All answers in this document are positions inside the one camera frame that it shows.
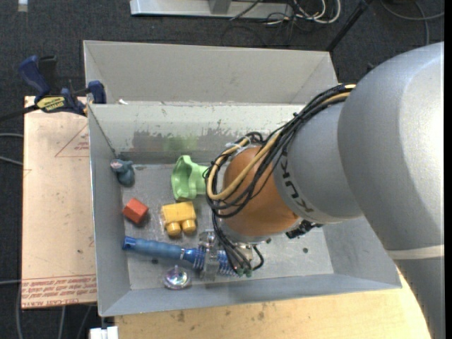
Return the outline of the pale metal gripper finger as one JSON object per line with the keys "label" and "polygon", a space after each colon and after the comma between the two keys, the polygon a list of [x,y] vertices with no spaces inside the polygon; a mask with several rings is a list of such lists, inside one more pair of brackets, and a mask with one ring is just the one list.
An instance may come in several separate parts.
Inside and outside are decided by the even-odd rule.
{"label": "pale metal gripper finger", "polygon": [[202,280],[215,280],[217,272],[219,270],[220,263],[216,260],[205,260],[200,272],[200,279]]}
{"label": "pale metal gripper finger", "polygon": [[216,235],[214,231],[204,231],[199,234],[198,247],[203,252],[216,252]]}

